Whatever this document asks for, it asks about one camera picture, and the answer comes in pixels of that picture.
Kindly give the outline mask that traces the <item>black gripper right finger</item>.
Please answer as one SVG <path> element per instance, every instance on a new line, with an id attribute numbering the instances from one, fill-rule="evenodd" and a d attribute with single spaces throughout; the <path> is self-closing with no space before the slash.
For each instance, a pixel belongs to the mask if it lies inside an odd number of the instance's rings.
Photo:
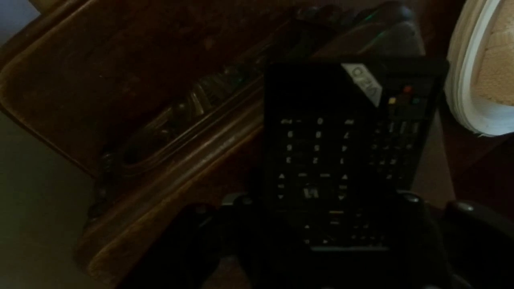
<path id="1" fill-rule="evenodd" d="M 413 193 L 392 206 L 400 289 L 514 289 L 512 221 L 467 201 L 435 214 Z"/>

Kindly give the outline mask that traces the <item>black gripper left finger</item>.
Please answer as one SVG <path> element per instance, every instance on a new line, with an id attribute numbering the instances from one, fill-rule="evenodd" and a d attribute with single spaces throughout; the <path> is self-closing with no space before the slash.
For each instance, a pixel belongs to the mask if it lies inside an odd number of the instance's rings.
<path id="1" fill-rule="evenodd" d="M 257 245 L 267 214 L 249 196 L 186 206 L 116 289 L 260 289 Z"/>

